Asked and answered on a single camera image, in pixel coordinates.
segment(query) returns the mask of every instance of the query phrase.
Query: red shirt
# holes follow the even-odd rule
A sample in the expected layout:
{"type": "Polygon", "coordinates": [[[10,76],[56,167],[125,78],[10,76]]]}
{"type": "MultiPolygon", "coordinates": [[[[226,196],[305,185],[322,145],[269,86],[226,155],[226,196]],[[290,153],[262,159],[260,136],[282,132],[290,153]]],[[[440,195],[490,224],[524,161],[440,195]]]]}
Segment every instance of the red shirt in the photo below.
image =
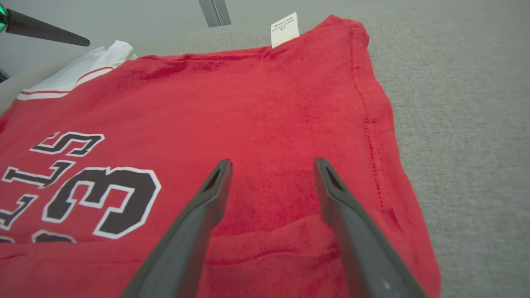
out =
{"type": "Polygon", "coordinates": [[[368,40],[331,16],[274,49],[147,56],[62,98],[15,100],[0,118],[0,240],[13,242],[0,243],[3,295],[119,296],[229,158],[197,296],[347,297],[317,197],[321,156],[438,297],[368,40]]]}

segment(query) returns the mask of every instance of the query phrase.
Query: stitching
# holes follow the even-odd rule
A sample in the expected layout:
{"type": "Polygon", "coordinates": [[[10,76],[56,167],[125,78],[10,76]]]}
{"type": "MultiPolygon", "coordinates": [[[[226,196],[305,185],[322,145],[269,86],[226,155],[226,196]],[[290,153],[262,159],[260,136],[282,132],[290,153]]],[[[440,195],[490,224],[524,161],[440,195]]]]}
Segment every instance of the stitching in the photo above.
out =
{"type": "MultiPolygon", "coordinates": [[[[383,200],[381,198],[381,185],[379,184],[379,180],[377,178],[377,167],[375,165],[374,146],[372,145],[372,138],[370,137],[370,132],[368,130],[368,125],[369,125],[368,106],[366,104],[365,98],[363,97],[363,95],[359,91],[359,88],[357,88],[357,84],[355,83],[355,78],[354,78],[354,50],[353,50],[354,30],[353,30],[353,28],[357,28],[357,26],[354,25],[353,27],[350,27],[350,62],[351,62],[350,71],[351,71],[351,81],[353,82],[355,91],[357,91],[357,94],[359,94],[359,97],[361,98],[361,102],[363,103],[363,109],[364,109],[364,113],[365,113],[365,127],[364,127],[365,136],[366,136],[366,141],[368,142],[368,150],[370,151],[370,160],[372,162],[372,171],[373,171],[373,174],[374,174],[375,187],[377,188],[377,195],[379,197],[379,206],[380,206],[380,208],[383,208],[383,200]]],[[[355,68],[357,70],[359,70],[359,55],[357,55],[357,57],[356,57],[356,67],[355,68]]]]}

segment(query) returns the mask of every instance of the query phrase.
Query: gray tablecloth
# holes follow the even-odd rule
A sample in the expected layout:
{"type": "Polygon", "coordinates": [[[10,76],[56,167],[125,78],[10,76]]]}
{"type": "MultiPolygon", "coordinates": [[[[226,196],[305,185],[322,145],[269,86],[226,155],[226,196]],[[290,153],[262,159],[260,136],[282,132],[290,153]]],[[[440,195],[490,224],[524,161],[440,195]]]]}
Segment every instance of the gray tablecloth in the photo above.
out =
{"type": "MultiPolygon", "coordinates": [[[[441,267],[442,297],[530,297],[529,4],[451,0],[335,12],[370,34],[401,161],[441,267]]],[[[327,15],[299,14],[301,33],[327,15]]],[[[139,55],[260,47],[270,45],[269,25],[128,42],[139,55]]],[[[36,80],[23,75],[0,84],[4,106],[36,80]]]]}

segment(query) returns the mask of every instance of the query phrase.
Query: red jersey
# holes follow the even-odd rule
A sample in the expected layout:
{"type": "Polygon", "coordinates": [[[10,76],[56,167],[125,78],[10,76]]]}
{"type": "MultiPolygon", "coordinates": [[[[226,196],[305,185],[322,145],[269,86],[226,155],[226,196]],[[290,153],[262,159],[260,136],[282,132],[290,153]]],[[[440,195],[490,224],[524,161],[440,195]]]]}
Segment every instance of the red jersey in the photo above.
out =
{"type": "Polygon", "coordinates": [[[440,272],[363,25],[147,56],[0,118],[6,297],[118,297],[221,159],[233,178],[197,297],[347,297],[313,174],[328,159],[430,297],[440,272]]]}

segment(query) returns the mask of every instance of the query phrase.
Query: white tag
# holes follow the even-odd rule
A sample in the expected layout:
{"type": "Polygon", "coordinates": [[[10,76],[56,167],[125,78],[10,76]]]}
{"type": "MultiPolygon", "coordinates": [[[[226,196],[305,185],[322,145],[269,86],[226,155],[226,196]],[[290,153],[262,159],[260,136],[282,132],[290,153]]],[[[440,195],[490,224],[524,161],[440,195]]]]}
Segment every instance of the white tag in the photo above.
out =
{"type": "Polygon", "coordinates": [[[286,16],[270,26],[272,48],[300,36],[298,32],[298,15],[296,12],[286,16]]]}

